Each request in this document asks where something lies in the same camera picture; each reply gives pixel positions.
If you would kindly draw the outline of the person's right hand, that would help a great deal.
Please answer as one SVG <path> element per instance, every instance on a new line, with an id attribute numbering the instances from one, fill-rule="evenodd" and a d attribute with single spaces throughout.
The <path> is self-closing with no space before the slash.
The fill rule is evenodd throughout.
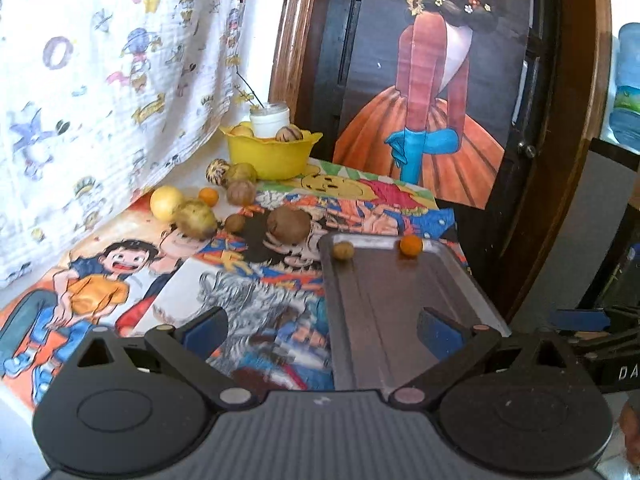
<path id="1" fill-rule="evenodd" d="M 620 412 L 618 424 L 624 435 L 627 460 L 634 466 L 638 466 L 640 463 L 639 415 L 629 402 L 625 403 Z"/>

